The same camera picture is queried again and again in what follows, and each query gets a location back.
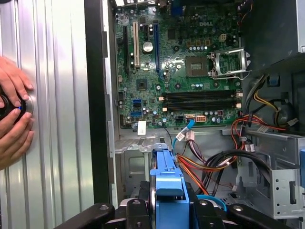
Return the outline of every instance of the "finger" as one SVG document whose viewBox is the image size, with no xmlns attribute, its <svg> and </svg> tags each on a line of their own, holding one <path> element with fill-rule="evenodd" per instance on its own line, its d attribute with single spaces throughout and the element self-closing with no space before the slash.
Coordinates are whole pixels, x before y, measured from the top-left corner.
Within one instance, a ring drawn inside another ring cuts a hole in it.
<svg viewBox="0 0 305 229">
<path fill-rule="evenodd" d="M 10 67 L 17 68 L 16 64 L 12 62 L 11 60 L 5 58 L 4 59 L 6 64 L 9 65 Z M 30 80 L 28 79 L 27 75 L 19 68 L 17 68 L 17 71 L 19 73 L 19 77 L 22 80 L 22 83 L 26 86 L 26 88 L 32 90 L 34 89 L 33 85 L 31 84 Z"/>
<path fill-rule="evenodd" d="M 22 133 L 20 138 L 17 141 L 15 141 L 14 144 L 11 145 L 1 156 L 9 157 L 9 158 L 12 157 L 12 155 L 23 146 L 25 140 L 28 137 L 30 130 L 32 129 L 32 126 L 33 126 L 33 121 L 30 120 L 29 124 L 27 125 L 25 131 Z"/>
<path fill-rule="evenodd" d="M 4 93 L 8 96 L 9 100 L 15 107 L 21 106 L 21 102 L 17 96 L 16 89 L 9 76 L 0 67 L 0 85 Z"/>
<path fill-rule="evenodd" d="M 19 117 L 20 109 L 12 110 L 5 118 L 0 121 L 0 138 L 6 135 Z"/>
<path fill-rule="evenodd" d="M 21 80 L 20 71 L 16 66 L 12 64 L 1 64 L 0 67 L 2 68 L 3 71 L 9 76 L 10 80 L 13 82 L 16 91 L 20 95 L 20 97 L 24 100 L 28 100 L 29 96 L 27 91 L 25 90 L 23 81 Z"/>
<path fill-rule="evenodd" d="M 0 108 L 4 108 L 4 101 L 2 99 L 2 97 L 0 96 Z"/>
<path fill-rule="evenodd" d="M 17 160 L 19 160 L 20 157 L 22 157 L 28 151 L 32 143 L 33 137 L 34 137 L 34 131 L 30 131 L 28 133 L 25 142 L 23 143 L 23 146 L 16 153 L 14 153 L 13 156 L 11 156 L 12 163 L 15 163 Z"/>
<path fill-rule="evenodd" d="M 7 150 L 15 141 L 17 141 L 27 127 L 31 117 L 31 113 L 25 113 L 14 127 L 2 139 L 0 139 L 0 148 L 2 150 Z"/>
</svg>

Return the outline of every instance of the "pci express slot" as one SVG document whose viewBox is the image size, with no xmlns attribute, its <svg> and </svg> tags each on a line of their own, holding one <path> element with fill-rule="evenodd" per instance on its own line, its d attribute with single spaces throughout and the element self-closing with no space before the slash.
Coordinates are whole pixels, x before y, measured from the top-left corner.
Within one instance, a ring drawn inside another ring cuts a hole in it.
<svg viewBox="0 0 305 229">
<path fill-rule="evenodd" d="M 159 44 L 159 25 L 153 25 L 153 36 L 154 36 L 154 50 L 156 59 L 156 72 L 160 72 L 160 44 Z"/>
<path fill-rule="evenodd" d="M 134 66 L 140 67 L 140 45 L 139 45 L 139 25 L 137 21 L 133 25 L 133 52 L 134 52 Z"/>
<path fill-rule="evenodd" d="M 228 99 L 235 97 L 235 90 L 229 91 L 205 91 L 205 92 L 181 92 L 166 93 L 164 97 L 168 102 L 183 102 L 190 100 L 212 100 L 212 99 Z"/>
<path fill-rule="evenodd" d="M 169 103 L 164 107 L 167 111 L 186 111 L 186 110 L 223 110 L 232 109 L 236 106 L 236 101 L 213 101 L 213 102 L 184 102 L 184 103 Z"/>
<path fill-rule="evenodd" d="M 123 26 L 123 46 L 124 46 L 124 67 L 125 72 L 129 73 L 129 44 L 128 44 L 128 28 L 127 26 Z"/>
</svg>

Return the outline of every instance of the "blue pcie slot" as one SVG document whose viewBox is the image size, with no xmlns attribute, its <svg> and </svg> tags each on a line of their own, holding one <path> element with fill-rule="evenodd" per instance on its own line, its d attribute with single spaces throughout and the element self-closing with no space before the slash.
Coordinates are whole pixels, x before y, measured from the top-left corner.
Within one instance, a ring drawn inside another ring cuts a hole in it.
<svg viewBox="0 0 305 229">
<path fill-rule="evenodd" d="M 160 72 L 160 45 L 159 45 L 159 25 L 153 25 L 153 35 L 154 35 L 154 50 L 156 58 L 156 72 Z"/>
<path fill-rule="evenodd" d="M 142 116 L 142 112 L 141 111 L 133 111 L 133 112 L 130 112 L 130 116 L 133 117 L 133 118 L 138 118 L 138 117 Z"/>
</svg>

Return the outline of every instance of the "fingernail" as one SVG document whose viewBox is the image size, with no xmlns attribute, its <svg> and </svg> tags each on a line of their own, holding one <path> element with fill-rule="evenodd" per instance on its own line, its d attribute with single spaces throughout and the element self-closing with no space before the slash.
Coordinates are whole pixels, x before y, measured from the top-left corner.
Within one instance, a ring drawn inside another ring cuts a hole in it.
<svg viewBox="0 0 305 229">
<path fill-rule="evenodd" d="M 20 109 L 14 109 L 14 114 L 19 115 Z"/>
<path fill-rule="evenodd" d="M 27 112 L 27 113 L 25 113 L 25 116 L 26 116 L 27 118 L 31 118 L 31 117 L 32 117 L 32 114 L 29 113 L 29 112 Z"/>
<path fill-rule="evenodd" d="M 20 101 L 15 102 L 15 107 L 20 107 L 20 106 L 21 106 L 21 102 Z"/>
<path fill-rule="evenodd" d="M 29 99 L 29 96 L 27 94 L 23 95 L 23 99 L 24 100 L 28 100 Z"/>
</svg>

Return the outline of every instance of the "ribbed metal panel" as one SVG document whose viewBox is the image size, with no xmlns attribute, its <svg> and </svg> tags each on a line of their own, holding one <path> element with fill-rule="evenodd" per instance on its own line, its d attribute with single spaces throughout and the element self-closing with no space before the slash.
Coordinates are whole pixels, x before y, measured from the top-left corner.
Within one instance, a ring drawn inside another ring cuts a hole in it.
<svg viewBox="0 0 305 229">
<path fill-rule="evenodd" d="M 0 172 L 3 229 L 52 229 L 93 204 L 83 0 L 0 5 L 3 56 L 36 90 L 35 138 Z"/>
</svg>

